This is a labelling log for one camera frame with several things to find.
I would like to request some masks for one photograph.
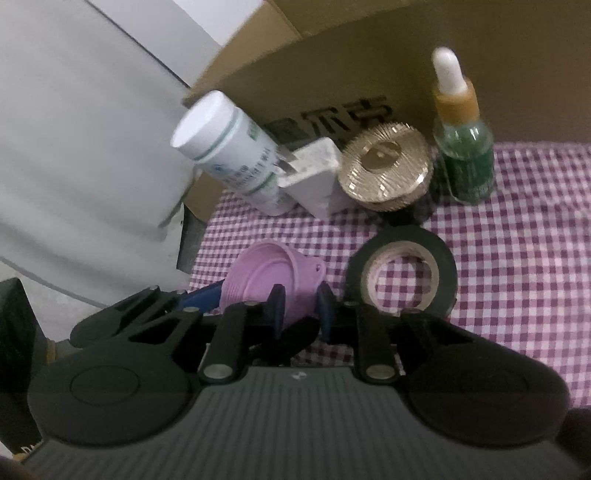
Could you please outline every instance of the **pink collapsible funnel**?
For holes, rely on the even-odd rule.
[[[244,250],[232,264],[222,286],[220,308],[247,300],[266,301],[273,285],[285,287],[287,327],[314,313],[316,289],[324,280],[326,264],[306,257],[274,240],[263,240]]]

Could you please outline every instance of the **white pill bottle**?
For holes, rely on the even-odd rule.
[[[218,90],[191,107],[170,144],[267,215],[282,215],[296,204],[277,185],[277,144]]]

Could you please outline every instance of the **white dropper cap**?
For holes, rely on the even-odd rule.
[[[468,85],[454,52],[446,47],[438,47],[433,50],[432,60],[437,74],[437,88],[443,95],[461,95],[467,92]]]

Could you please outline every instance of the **round black pad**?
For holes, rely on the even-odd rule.
[[[408,390],[429,426],[461,442],[493,447],[555,436],[570,401],[552,369],[485,342],[436,350],[410,375]]]
[[[166,428],[191,395],[183,370],[159,350],[106,341],[42,369],[28,394],[40,430],[75,445],[111,446]]]

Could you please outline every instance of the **gold circular object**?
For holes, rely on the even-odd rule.
[[[433,176],[425,138],[406,124],[382,124],[361,132],[345,148],[339,183],[364,207],[404,208],[427,193]]]

